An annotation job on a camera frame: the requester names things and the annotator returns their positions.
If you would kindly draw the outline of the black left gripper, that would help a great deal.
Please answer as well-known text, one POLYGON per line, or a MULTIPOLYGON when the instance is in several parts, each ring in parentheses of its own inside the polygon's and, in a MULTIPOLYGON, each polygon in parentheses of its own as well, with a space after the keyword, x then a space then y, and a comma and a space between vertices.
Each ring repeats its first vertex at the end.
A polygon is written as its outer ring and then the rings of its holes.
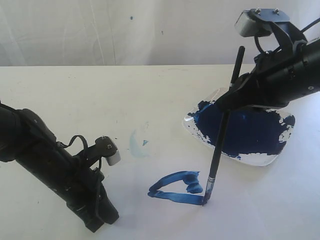
POLYGON ((52 185, 66 201, 66 206, 93 233, 105 223, 115 223, 119 213, 102 185, 102 156, 93 153, 95 148, 84 148, 75 155, 69 154, 62 147, 50 150, 50 157, 53 158, 50 161, 52 185))

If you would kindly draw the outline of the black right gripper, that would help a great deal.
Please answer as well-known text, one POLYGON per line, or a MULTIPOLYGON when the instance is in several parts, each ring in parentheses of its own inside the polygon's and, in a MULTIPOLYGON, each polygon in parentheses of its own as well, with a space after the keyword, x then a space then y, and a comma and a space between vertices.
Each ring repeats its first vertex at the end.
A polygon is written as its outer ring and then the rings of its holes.
POLYGON ((301 49, 289 60, 264 70, 261 66, 241 75, 216 100, 223 112, 244 107, 284 108, 308 95, 308 52, 301 49))

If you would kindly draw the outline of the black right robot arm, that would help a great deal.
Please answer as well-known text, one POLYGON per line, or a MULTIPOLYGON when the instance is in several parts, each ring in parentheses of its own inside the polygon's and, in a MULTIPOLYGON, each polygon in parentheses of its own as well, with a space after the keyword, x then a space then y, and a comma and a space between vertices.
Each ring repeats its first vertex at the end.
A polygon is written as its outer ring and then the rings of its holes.
POLYGON ((222 111, 243 107, 281 109, 320 90, 320 42, 300 44, 295 53, 260 54, 251 73, 241 75, 218 100, 222 111))

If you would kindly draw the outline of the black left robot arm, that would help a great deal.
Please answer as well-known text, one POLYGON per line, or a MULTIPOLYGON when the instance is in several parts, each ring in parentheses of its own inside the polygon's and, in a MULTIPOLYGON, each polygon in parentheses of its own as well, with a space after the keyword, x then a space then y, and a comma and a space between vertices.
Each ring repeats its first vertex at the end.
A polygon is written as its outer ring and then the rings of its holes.
POLYGON ((30 109, 0 105, 0 160, 16 161, 66 203, 91 232, 103 224, 113 224, 119 213, 109 200, 102 183, 101 165, 113 166, 121 159, 108 136, 88 146, 82 135, 68 144, 57 141, 43 120, 30 109))

